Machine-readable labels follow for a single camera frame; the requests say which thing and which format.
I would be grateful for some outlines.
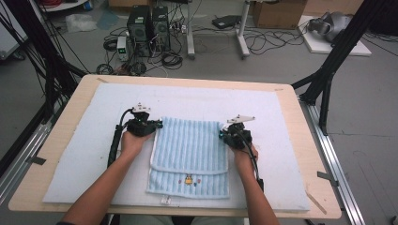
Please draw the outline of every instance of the striped towel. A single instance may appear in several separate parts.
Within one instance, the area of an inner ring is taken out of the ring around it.
[[[150,160],[148,192],[194,199],[228,198],[228,157],[222,124],[162,118]]]

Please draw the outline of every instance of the white felt mat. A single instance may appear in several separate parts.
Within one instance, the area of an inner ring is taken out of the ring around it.
[[[103,173],[122,113],[142,102],[150,107],[149,119],[171,116],[180,119],[226,122],[238,114],[255,116],[245,123],[259,151],[259,173],[265,193],[275,210],[305,211],[309,203],[287,134],[278,98],[273,92],[102,83],[87,107],[56,168],[43,199],[46,203],[74,203]],[[153,138],[145,143],[116,193],[113,204],[156,205],[161,195],[146,193]],[[230,198],[192,200],[172,197],[170,206],[245,208],[243,186],[229,152]]]

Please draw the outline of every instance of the white device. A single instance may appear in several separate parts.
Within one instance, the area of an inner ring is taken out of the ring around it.
[[[117,38],[117,54],[122,62],[129,60],[129,49],[127,48],[127,38],[118,37]]]

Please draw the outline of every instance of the wooden table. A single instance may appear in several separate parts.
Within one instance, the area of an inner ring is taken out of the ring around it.
[[[56,122],[51,134],[43,144],[38,157],[47,161],[43,165],[32,164],[14,196],[9,209],[34,212],[66,212],[70,204],[42,202],[51,183],[58,160],[66,149],[74,129],[79,124],[85,109],[94,96],[100,83],[134,83],[147,85],[187,86],[205,88],[225,88],[275,92],[280,101],[283,117],[295,150],[303,184],[309,198],[311,210],[304,213],[276,212],[279,218],[339,218],[340,206],[337,203],[329,180],[317,177],[317,172],[325,173],[325,168],[316,149],[313,136],[299,106],[293,88],[288,84],[257,82],[221,82],[204,80],[117,77],[87,75],[80,82],[67,107]],[[191,215],[246,217],[242,209],[205,209],[112,205],[110,213],[149,214],[149,215]]]

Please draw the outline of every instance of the cardboard box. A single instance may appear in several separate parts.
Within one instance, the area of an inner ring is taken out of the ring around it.
[[[116,11],[130,12],[134,5],[148,5],[152,7],[152,0],[108,0],[109,7]]]
[[[256,3],[253,20],[256,27],[296,29],[307,0],[280,0],[279,3]]]
[[[327,11],[340,11],[354,15],[362,2],[363,0],[308,0],[303,14],[320,17]]]

